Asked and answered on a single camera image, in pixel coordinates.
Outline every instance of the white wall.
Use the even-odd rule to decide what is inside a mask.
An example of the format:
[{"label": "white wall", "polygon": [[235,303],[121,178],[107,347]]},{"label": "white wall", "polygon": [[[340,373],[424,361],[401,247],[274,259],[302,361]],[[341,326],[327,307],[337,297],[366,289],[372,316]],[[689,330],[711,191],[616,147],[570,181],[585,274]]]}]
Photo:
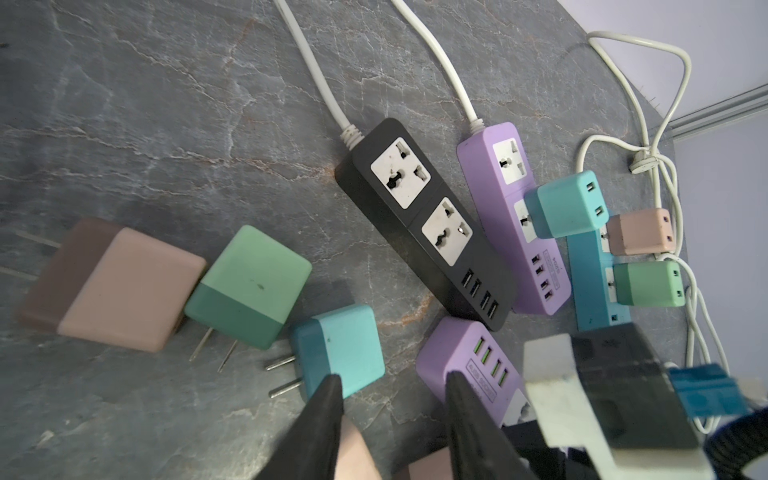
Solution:
[{"label": "white wall", "polygon": [[[675,142],[688,259],[735,376],[768,382],[768,113]],[[751,478],[768,478],[763,458]]]},{"label": "white wall", "polygon": [[[694,67],[676,118],[768,83],[766,0],[558,1],[585,31],[612,30],[687,51]],[[666,114],[682,62],[636,45],[603,45],[629,81]]]}]

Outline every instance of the teal charger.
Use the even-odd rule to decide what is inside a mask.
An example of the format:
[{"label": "teal charger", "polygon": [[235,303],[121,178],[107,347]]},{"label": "teal charger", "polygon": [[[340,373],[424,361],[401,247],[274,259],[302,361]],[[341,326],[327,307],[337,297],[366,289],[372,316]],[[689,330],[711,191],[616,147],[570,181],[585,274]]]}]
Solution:
[{"label": "teal charger", "polygon": [[616,257],[609,249],[605,227],[568,236],[568,258],[579,332],[631,322],[629,307],[617,301]]},{"label": "teal charger", "polygon": [[290,344],[293,355],[266,369],[296,360],[299,378],[271,391],[271,398],[303,384],[309,399],[331,373],[341,377],[346,398],[384,376],[384,355],[370,306],[345,306],[314,316],[291,332]]},{"label": "teal charger", "polygon": [[539,238],[561,238],[597,230],[608,208],[592,170],[558,178],[525,195],[528,218]]}]

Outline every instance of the blue power strip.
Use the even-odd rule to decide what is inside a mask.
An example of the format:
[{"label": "blue power strip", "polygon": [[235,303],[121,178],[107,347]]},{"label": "blue power strip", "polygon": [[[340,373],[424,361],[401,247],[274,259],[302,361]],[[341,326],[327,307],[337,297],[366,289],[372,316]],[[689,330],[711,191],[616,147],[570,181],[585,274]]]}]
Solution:
[{"label": "blue power strip", "polygon": [[614,257],[608,249],[605,226],[578,235],[569,235],[571,285],[580,332],[629,323],[629,307],[616,302],[613,283]]}]

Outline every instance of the black usb port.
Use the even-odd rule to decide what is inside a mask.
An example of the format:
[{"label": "black usb port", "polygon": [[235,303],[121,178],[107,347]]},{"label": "black usb port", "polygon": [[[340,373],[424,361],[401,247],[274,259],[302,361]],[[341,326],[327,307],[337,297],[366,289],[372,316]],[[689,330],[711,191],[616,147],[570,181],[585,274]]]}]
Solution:
[{"label": "black usb port", "polygon": [[469,290],[469,294],[472,296],[477,295],[481,285],[482,285],[482,282],[480,280],[475,280],[475,285],[472,285],[472,289]]},{"label": "black usb port", "polygon": [[488,318],[493,318],[494,313],[496,313],[496,309],[498,308],[498,302],[496,300],[491,303],[491,308],[488,309]]},{"label": "black usb port", "polygon": [[472,280],[472,277],[474,276],[475,276],[475,272],[471,270],[467,270],[467,273],[464,274],[464,279],[462,280],[462,286],[466,288],[467,285],[469,285],[469,280]]},{"label": "black usb port", "polygon": [[488,305],[488,301],[491,299],[491,292],[485,292],[480,301],[480,310],[485,310],[485,306]]}]

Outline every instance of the usb port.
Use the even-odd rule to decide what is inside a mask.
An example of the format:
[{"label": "usb port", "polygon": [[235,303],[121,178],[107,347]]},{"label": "usb port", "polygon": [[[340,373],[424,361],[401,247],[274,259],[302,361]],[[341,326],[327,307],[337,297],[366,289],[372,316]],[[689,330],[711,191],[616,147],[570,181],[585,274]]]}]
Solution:
[{"label": "usb port", "polygon": [[491,299],[491,292],[485,292],[480,301],[480,310],[485,310],[485,306],[488,305],[488,301]]},{"label": "usb port", "polygon": [[469,285],[469,280],[472,280],[472,277],[474,276],[475,276],[475,272],[471,270],[467,270],[467,273],[464,274],[464,279],[462,280],[462,286],[466,288],[467,285]]},{"label": "usb port", "polygon": [[478,344],[475,347],[475,355],[477,355],[480,352],[480,349],[482,348],[483,345],[485,345],[485,339],[483,337],[480,337],[480,340],[478,341]]},{"label": "usb port", "polygon": [[472,296],[477,295],[481,285],[482,285],[482,282],[480,280],[475,280],[475,285],[472,285],[472,289],[469,290],[469,294]]},{"label": "usb port", "polygon": [[496,300],[491,303],[491,308],[488,309],[488,318],[493,318],[493,314],[496,313],[496,309],[498,308],[498,302]]}]

